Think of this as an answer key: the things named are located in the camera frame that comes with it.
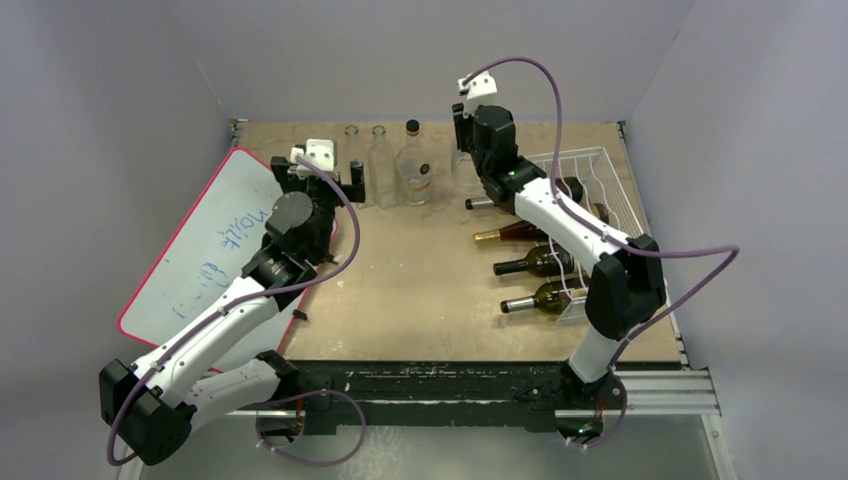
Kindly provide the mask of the clear square glass bottle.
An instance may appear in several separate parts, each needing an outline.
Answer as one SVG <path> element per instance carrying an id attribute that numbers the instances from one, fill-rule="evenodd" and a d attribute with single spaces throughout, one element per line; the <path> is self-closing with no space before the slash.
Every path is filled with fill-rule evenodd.
<path id="1" fill-rule="evenodd" d="M 359 203 L 357 207 L 360 209 L 373 207 L 375 205 L 376 194 L 373 190 L 372 164 L 366 153 L 363 136 L 360 134 L 360 129 L 357 125 L 350 124 L 344 128 L 344 144 L 347 160 L 349 162 L 359 162 L 363 167 L 365 201 Z"/>

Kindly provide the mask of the large clear glass bottle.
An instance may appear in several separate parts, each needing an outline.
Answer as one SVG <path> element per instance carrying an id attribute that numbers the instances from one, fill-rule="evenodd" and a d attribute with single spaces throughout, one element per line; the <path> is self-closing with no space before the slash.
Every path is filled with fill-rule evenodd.
<path id="1" fill-rule="evenodd" d="M 459 193 L 475 197 L 484 194 L 484 189 L 471 155 L 454 149 L 451 155 L 451 175 Z"/>

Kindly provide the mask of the clear round labelled bottle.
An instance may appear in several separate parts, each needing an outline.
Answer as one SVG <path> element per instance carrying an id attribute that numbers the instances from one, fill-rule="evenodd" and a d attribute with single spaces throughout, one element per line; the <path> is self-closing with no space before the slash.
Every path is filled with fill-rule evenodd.
<path id="1" fill-rule="evenodd" d="M 420 206 L 431 199 L 433 170 L 420 144 L 421 126 L 415 119 L 405 124 L 405 144 L 395 157 L 397 189 L 402 201 Z"/>

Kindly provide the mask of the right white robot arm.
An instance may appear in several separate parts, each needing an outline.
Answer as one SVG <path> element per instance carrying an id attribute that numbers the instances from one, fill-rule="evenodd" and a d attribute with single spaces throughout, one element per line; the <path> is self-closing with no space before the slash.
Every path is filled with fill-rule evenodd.
<path id="1" fill-rule="evenodd" d="M 592 215 L 539 166 L 518 152 L 512 113 L 484 105 L 452 106 L 457 147 L 471 156 L 494 205 L 540 228 L 590 275 L 584 311 L 590 327 L 564 364 L 561 392 L 584 407 L 601 391 L 618 349 L 635 327 L 666 303 L 656 241 L 630 237 Z"/>

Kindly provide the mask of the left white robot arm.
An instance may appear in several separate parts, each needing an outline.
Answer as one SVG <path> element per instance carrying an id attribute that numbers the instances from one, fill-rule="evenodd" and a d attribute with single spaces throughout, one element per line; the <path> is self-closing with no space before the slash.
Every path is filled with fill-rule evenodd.
<path id="1" fill-rule="evenodd" d="M 365 201 L 362 163 L 350 165 L 343 183 L 333 166 L 307 154 L 276 157 L 272 172 L 281 187 L 258 251 L 239 277 L 203 314 L 173 338 L 131 363 L 113 360 L 99 374 L 100 409 L 110 430 L 107 462 L 155 465 L 174 454 L 201 426 L 250 405 L 284 409 L 310 397 L 334 397 L 328 387 L 309 388 L 299 370 L 273 350 L 241 367 L 212 374 L 211 367 L 247 334 L 281 313 L 323 277 L 332 263 L 329 245 L 337 208 Z"/>

